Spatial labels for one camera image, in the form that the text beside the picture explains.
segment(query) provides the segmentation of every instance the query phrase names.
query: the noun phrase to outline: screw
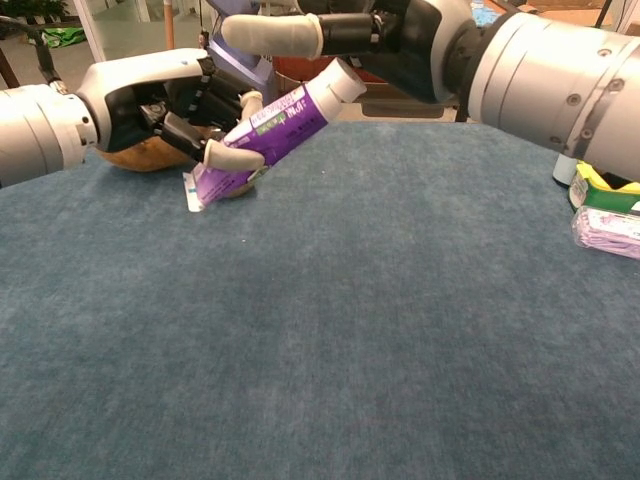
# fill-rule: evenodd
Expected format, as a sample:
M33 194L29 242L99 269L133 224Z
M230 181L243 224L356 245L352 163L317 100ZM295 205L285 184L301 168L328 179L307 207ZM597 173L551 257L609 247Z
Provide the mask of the screw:
M609 82L609 90L612 92L619 92L622 90L622 87L624 87L624 80L620 78L614 78Z
M572 107L575 107L582 101L582 98L577 93L572 93L567 97L567 103Z

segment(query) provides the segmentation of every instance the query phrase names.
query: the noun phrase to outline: floor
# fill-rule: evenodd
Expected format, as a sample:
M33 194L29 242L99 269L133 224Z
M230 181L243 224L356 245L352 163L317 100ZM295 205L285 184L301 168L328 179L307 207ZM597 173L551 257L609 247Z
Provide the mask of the floor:
M9 63L13 67L13 70L18 78L18 81L22 85L42 83L42 76L38 71L35 50L33 46L25 43L22 37L12 37L6 40L0 41L0 48L2 48ZM136 44L135 48L141 50L148 49L148 47L140 46ZM84 42L78 45L72 45L61 49L51 50L56 70L63 77L70 91L75 91L81 85L84 78L85 71L94 62L89 44ZM0 90L6 89L7 86L4 80L0 77ZM375 110L381 112L380 115L368 113L363 114L362 105L359 103L352 105L345 105L339 121L379 121L384 119L386 121L393 122L452 122L455 118L455 110L446 108L443 115L438 118L429 118L430 116L420 116L415 112L408 116L403 115L402 104L382 104L376 105Z

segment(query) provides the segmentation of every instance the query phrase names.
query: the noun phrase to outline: robotic hand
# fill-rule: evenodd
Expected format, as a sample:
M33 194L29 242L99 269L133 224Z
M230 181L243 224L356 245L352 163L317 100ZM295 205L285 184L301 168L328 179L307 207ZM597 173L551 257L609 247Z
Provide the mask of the robotic hand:
M478 28L468 0L298 0L302 15L225 19L254 54L341 56L426 103L640 181L640 38L507 13Z
M262 109L262 95L217 68L205 50L96 63L75 94L57 75L48 80L0 91L0 187L77 165L89 147L115 153L153 136L207 167L264 164L261 154L219 141ZM197 126L221 135L204 138Z

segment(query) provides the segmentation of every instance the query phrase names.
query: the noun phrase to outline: purple toothpaste tube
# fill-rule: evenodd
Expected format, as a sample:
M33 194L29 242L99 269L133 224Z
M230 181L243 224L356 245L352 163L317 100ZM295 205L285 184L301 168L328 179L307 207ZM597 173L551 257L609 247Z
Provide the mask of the purple toothpaste tube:
M342 60L334 59L304 85L240 122L222 140L232 148L261 153L265 165L255 172L227 172L198 165L193 178L198 200L206 206L253 183L296 147L326 127L366 91L364 82Z

